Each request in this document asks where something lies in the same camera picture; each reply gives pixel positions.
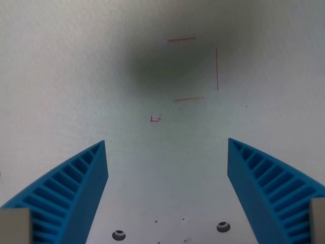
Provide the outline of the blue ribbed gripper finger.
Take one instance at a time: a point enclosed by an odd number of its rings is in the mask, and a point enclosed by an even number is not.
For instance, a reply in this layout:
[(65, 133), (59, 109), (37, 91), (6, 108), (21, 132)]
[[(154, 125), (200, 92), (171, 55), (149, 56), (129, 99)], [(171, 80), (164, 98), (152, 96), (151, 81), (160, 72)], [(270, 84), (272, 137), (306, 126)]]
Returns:
[(311, 243), (309, 206), (324, 185), (232, 138), (227, 175), (258, 243)]
[(100, 141), (45, 173), (1, 209), (30, 210), (33, 243), (86, 243), (108, 176)]

